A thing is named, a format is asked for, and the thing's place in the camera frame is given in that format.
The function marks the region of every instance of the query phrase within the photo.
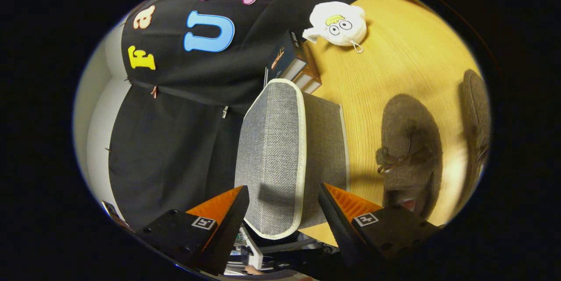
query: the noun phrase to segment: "wooden table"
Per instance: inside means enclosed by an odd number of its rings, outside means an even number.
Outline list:
[[[439,198],[428,218],[441,225],[455,215],[467,168],[459,86],[463,73],[479,73],[475,58],[459,36],[431,10],[411,0],[357,0],[366,11],[363,53],[320,38],[309,43],[323,85],[313,95],[343,107],[348,138],[349,191],[381,205],[383,178],[375,153],[381,147],[386,103],[399,93],[417,98],[440,130],[443,175]],[[327,223],[301,229],[337,245]]]

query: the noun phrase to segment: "book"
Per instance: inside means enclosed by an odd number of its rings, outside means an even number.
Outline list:
[[[321,85],[321,79],[319,71],[317,70],[317,65],[315,63],[314,55],[312,54],[307,41],[302,43],[302,48],[304,54],[306,55],[307,64],[306,66],[294,77],[293,82],[297,85],[299,89],[303,89],[311,84],[311,81],[315,81]]]
[[[271,53],[267,65],[266,82],[275,78],[292,81],[306,66],[306,55],[302,43],[295,32],[288,31]]]

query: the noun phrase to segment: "slipper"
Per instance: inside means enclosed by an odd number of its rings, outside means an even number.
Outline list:
[[[483,165],[491,139],[491,112],[485,82],[468,69],[463,75],[463,103],[469,117],[468,139],[477,165]]]
[[[387,102],[381,127],[376,161],[384,176],[383,207],[400,204],[428,217],[442,177],[442,145],[433,116],[419,100],[397,95]]]
[[[461,208],[467,202],[481,178],[481,171],[487,160],[491,140],[491,112],[487,89],[483,79],[471,69],[465,71],[463,75],[460,98],[465,138],[468,143],[466,180],[462,197],[459,199],[459,207]]]

